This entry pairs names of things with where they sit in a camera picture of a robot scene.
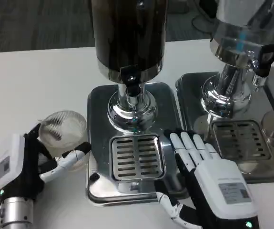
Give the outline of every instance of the green indicator light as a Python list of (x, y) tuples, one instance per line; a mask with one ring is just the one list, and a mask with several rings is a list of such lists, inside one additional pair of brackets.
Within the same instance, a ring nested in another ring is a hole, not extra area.
[(249, 221), (247, 221), (247, 222), (246, 222), (246, 227), (247, 227), (247, 228), (252, 228), (252, 223), (249, 222)]

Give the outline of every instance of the drip tray grate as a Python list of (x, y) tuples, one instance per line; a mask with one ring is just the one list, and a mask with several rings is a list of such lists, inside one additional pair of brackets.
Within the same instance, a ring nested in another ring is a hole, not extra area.
[(222, 121), (213, 123), (213, 133), (221, 156), (235, 162), (269, 160), (270, 149), (257, 122)]
[(112, 140), (112, 170), (116, 180), (159, 178), (163, 175), (158, 137), (136, 135)]

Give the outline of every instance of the stainless steel drip tray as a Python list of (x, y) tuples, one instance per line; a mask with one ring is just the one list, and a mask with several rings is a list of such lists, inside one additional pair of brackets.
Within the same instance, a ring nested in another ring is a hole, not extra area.
[(248, 183), (274, 182), (274, 147), (268, 134), (271, 131), (263, 128), (263, 123), (274, 123), (274, 112), (265, 93), (267, 88), (252, 92), (245, 113), (230, 120), (212, 120), (201, 106), (201, 97), (204, 82), (216, 74), (191, 73), (176, 82), (184, 128), (202, 134), (223, 158), (235, 161)]
[(147, 83), (158, 105), (153, 126), (126, 134), (108, 120), (107, 105), (118, 86), (95, 88), (88, 97), (87, 128), (92, 154), (86, 171), (86, 192), (99, 205), (156, 201), (154, 181), (163, 179), (178, 198), (187, 195), (165, 129), (180, 128), (172, 90), (164, 83)]
[(137, 135), (112, 139), (112, 171), (117, 181), (162, 177), (164, 168), (158, 137)]

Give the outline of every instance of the white label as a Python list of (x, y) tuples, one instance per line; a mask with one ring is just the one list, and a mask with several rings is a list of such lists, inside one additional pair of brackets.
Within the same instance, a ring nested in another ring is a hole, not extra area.
[(227, 204), (251, 202), (243, 183), (223, 183), (219, 184), (219, 188)]

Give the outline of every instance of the dark liquid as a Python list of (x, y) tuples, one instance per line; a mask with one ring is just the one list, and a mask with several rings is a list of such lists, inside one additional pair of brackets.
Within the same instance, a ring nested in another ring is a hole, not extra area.
[(95, 47), (109, 69), (155, 66), (163, 57), (167, 0), (92, 0)]

